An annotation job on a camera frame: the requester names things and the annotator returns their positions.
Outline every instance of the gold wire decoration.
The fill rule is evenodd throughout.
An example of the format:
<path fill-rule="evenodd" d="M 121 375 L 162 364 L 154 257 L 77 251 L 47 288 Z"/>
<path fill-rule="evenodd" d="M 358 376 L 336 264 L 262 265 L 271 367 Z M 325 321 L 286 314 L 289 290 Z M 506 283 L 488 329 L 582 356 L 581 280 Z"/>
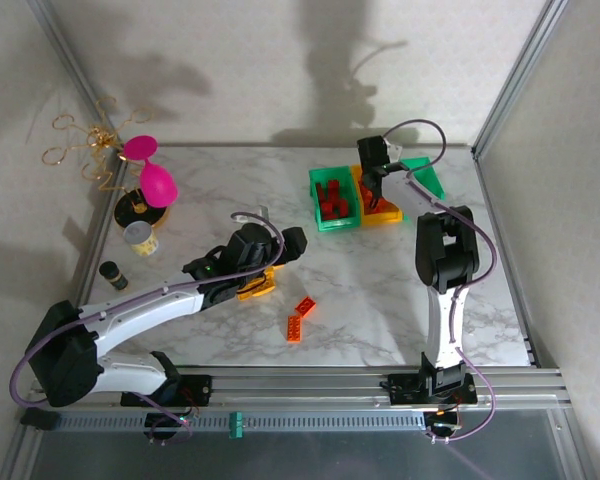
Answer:
<path fill-rule="evenodd" d="M 122 190 L 128 194 L 129 192 L 126 188 L 122 186 L 115 187 L 110 184 L 113 178 L 113 172 L 107 168 L 107 157 L 105 155 L 105 151 L 109 149 L 115 150 L 120 160 L 123 162 L 128 162 L 130 165 L 135 167 L 130 169 L 130 173 L 138 176 L 140 170 L 142 169 L 142 165 L 134 163 L 133 160 L 129 160 L 122 155 L 122 143 L 120 142 L 118 135 L 120 130 L 130 123 L 140 124 L 151 120 L 153 117 L 153 111 L 146 107 L 140 107 L 131 112 L 129 118 L 114 129 L 107 125 L 108 122 L 103 105 L 109 104 L 109 107 L 113 107 L 116 105 L 116 103 L 117 100 L 114 97 L 103 97 L 99 99 L 95 106 L 98 110 L 98 114 L 100 115 L 101 123 L 89 125 L 89 127 L 86 129 L 76 125 L 73 115 L 65 113 L 56 117 L 53 122 L 51 122 L 51 126 L 55 130 L 79 130 L 86 135 L 85 143 L 80 145 L 71 145 L 66 148 L 51 147 L 42 154 L 42 163 L 52 166 L 60 165 L 70 151 L 80 148 L 90 148 L 91 160 L 82 167 L 80 172 L 82 178 L 90 182 L 100 182 L 100 185 L 98 185 L 98 190 L 102 192 Z M 146 211 L 147 209 L 146 205 L 136 205 L 133 202 L 132 204 L 137 213 L 143 213 L 143 211 Z"/>

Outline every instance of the white wall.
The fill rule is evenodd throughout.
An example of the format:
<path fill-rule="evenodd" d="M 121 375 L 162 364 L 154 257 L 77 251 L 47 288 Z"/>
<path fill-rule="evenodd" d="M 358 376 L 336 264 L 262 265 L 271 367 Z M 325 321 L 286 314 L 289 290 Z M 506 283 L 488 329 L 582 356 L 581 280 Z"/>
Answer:
<path fill-rule="evenodd" d="M 96 195 L 80 179 L 80 157 L 60 167 L 40 162 L 66 145 L 51 128 L 62 112 L 80 115 L 75 90 L 19 0 L 0 2 L 0 466 L 16 425 L 7 383 L 46 309 L 67 298 Z M 32 375 L 20 383 L 26 392 Z"/>
<path fill-rule="evenodd" d="M 483 168 L 600 475 L 600 1 L 570 2 Z"/>
<path fill-rule="evenodd" d="M 163 143 L 352 146 L 420 116 L 471 143 L 544 1 L 52 3 L 100 93 L 154 107 Z"/>

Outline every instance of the white marble table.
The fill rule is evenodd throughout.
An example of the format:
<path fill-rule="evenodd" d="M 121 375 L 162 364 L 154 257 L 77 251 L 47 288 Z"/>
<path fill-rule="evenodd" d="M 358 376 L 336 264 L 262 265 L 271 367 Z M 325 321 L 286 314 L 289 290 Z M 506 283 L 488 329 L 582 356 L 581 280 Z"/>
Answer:
<path fill-rule="evenodd" d="M 402 157 L 435 154 L 413 149 Z M 180 188 L 156 231 L 159 250 L 149 258 L 136 256 L 112 225 L 100 259 L 118 263 L 129 279 L 127 292 L 158 283 L 226 244 L 240 227 L 229 217 L 237 210 L 266 205 L 280 229 L 301 226 L 309 243 L 300 260 L 276 272 L 272 293 L 173 320 L 135 337 L 122 351 L 161 350 L 176 365 L 419 365 L 428 307 L 414 267 L 414 227 L 331 233 L 316 228 L 307 171 L 355 164 L 355 149 L 163 147 L 155 160 L 169 168 Z M 450 149 L 437 172 L 447 199 L 471 207 L 476 222 L 491 233 L 468 149 Z M 133 177 L 127 181 L 134 185 Z M 489 254 L 479 243 L 482 271 Z M 90 301 L 116 295 L 98 277 Z M 302 343 L 288 344 L 287 316 L 306 295 L 317 308 L 304 321 Z M 479 365 L 529 364 L 501 266 L 469 294 L 463 345 Z"/>

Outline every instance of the gold wire sculpture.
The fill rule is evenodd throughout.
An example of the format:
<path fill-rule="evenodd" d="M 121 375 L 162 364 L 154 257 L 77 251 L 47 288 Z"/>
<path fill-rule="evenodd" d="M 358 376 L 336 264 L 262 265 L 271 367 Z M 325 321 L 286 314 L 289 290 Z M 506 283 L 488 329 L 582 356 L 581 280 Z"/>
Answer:
<path fill-rule="evenodd" d="M 130 173 L 132 175 L 138 176 L 140 170 L 142 169 L 141 164 L 134 163 L 133 160 L 129 160 L 125 158 L 122 152 L 122 143 L 120 142 L 120 138 L 118 134 L 120 130 L 129 125 L 130 123 L 146 123 L 153 117 L 153 111 L 146 107 L 140 107 L 133 112 L 127 120 L 122 122 L 117 128 L 113 129 L 107 126 L 106 112 L 103 108 L 103 104 L 109 103 L 110 107 L 113 107 L 117 100 L 114 97 L 103 97 L 96 102 L 96 109 L 100 114 L 101 123 L 96 123 L 93 125 L 89 125 L 87 129 L 82 128 L 75 124 L 75 118 L 73 115 L 63 114 L 56 117 L 53 122 L 51 122 L 51 126 L 55 130 L 68 130 L 70 128 L 74 128 L 76 130 L 81 131 L 86 135 L 85 142 L 80 145 L 71 145 L 66 148 L 62 147 L 51 147 L 47 149 L 42 154 L 42 163 L 45 165 L 57 166 L 60 165 L 67 154 L 79 148 L 90 148 L 91 149 L 91 160 L 87 162 L 87 164 L 82 167 L 81 175 L 82 178 L 88 180 L 90 182 L 100 182 L 98 185 L 98 190 L 105 192 L 111 190 L 122 190 L 126 194 L 129 192 L 125 187 L 119 186 L 115 187 L 110 185 L 111 179 L 113 178 L 113 172 L 107 168 L 106 164 L 106 154 L 105 151 L 108 149 L 113 149 L 117 152 L 117 156 L 123 162 L 128 162 L 130 165 L 133 165 L 135 168 L 130 169 Z M 53 159 L 54 155 L 60 154 L 59 158 Z M 136 205 L 132 202 L 134 209 L 137 213 L 142 213 L 139 210 L 146 210 L 145 205 Z"/>

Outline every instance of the marble surface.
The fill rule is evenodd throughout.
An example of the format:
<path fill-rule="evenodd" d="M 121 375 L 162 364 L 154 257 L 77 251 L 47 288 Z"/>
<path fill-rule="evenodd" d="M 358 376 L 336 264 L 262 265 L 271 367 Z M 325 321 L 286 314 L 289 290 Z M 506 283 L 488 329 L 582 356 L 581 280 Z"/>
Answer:
<path fill-rule="evenodd" d="M 402 157 L 435 156 L 409 149 Z M 135 255 L 116 225 L 100 261 L 113 260 L 128 291 L 158 283 L 182 265 L 226 244 L 240 227 L 229 215 L 269 208 L 280 229 L 301 226 L 308 238 L 300 260 L 276 272 L 276 289 L 172 320 L 121 345 L 126 352 L 161 350 L 176 365 L 419 365 L 426 343 L 426 288 L 415 267 L 415 229 L 402 223 L 320 233 L 309 196 L 311 168 L 358 162 L 355 149 L 162 147 L 154 157 L 173 174 L 180 198 L 156 230 L 160 247 Z M 466 204 L 491 233 L 468 149 L 450 149 L 437 172 L 452 204 Z M 126 179 L 134 185 L 131 176 Z M 483 271 L 490 258 L 480 244 Z M 119 295 L 96 278 L 91 302 Z M 306 295 L 317 308 L 304 321 L 303 341 L 286 341 L 287 316 Z M 529 360 L 501 266 L 470 291 L 463 346 L 479 365 L 528 365 Z"/>

